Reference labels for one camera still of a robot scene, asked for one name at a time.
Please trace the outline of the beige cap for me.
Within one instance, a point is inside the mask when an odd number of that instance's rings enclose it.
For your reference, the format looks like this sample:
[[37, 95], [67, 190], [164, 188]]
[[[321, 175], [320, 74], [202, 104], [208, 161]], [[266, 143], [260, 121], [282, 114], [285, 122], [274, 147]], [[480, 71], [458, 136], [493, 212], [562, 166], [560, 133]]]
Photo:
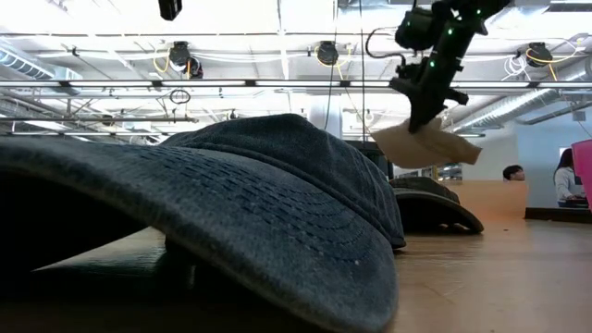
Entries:
[[410, 119], [371, 133], [379, 150], [397, 167], [414, 169], [448, 163], [474, 165], [482, 152], [465, 138], [443, 131], [436, 117], [417, 132], [409, 131]]

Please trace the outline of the blue denim cap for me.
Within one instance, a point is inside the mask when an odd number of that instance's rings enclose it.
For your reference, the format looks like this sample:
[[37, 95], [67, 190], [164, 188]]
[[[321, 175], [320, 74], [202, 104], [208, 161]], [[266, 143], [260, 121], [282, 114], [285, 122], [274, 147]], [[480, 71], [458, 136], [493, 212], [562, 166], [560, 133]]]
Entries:
[[397, 307], [401, 216], [386, 175], [295, 114], [157, 145], [0, 137], [0, 266], [25, 273], [144, 228], [322, 328]]

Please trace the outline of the silver ventilation duct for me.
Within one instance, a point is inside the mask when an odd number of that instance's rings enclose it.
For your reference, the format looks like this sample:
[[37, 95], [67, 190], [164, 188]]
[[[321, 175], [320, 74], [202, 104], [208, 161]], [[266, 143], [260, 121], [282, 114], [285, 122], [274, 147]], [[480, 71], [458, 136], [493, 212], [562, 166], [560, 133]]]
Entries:
[[450, 132], [464, 132], [473, 127], [500, 125], [525, 115], [539, 107], [552, 104], [561, 98], [560, 90], [592, 88], [592, 55], [563, 69], [560, 81], [531, 81], [533, 90], [521, 95], [504, 97], [487, 105], [471, 116], [447, 127]]
[[71, 68], [53, 66], [34, 59], [20, 50], [0, 44], [0, 66], [10, 68], [33, 80], [82, 80]]

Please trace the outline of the red plastic tray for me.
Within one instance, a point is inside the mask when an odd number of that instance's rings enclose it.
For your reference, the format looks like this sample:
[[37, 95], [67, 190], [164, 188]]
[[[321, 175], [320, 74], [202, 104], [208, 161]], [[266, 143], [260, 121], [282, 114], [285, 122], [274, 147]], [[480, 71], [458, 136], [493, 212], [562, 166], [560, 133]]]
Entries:
[[574, 173], [582, 180], [592, 212], [592, 139], [572, 144]]

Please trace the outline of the dark grey cap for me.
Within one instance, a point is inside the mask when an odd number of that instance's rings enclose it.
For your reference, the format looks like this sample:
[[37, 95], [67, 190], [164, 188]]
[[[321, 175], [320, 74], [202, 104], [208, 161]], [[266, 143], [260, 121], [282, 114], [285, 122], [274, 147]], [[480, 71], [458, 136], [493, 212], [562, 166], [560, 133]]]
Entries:
[[461, 205], [459, 196], [425, 177], [392, 179], [405, 233], [480, 234], [481, 221]]

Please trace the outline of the black aluminium table frame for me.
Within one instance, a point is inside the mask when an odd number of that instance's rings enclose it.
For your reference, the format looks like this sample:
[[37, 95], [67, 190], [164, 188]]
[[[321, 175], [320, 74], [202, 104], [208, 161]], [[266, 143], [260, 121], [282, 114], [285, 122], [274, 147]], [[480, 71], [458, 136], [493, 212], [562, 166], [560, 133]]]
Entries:
[[525, 219], [592, 224], [592, 213], [585, 208], [527, 207]]

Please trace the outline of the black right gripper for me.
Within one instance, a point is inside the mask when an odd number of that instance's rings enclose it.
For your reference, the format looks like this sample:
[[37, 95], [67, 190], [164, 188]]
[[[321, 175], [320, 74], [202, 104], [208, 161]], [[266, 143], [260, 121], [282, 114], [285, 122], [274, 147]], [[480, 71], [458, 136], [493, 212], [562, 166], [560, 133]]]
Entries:
[[446, 100], [466, 105], [469, 97], [464, 92], [451, 88], [457, 70], [463, 67], [457, 59], [440, 65], [435, 58], [423, 57], [419, 63], [405, 63], [397, 66], [396, 76], [388, 86], [404, 94], [411, 103], [408, 131], [416, 133], [427, 125], [446, 106]]

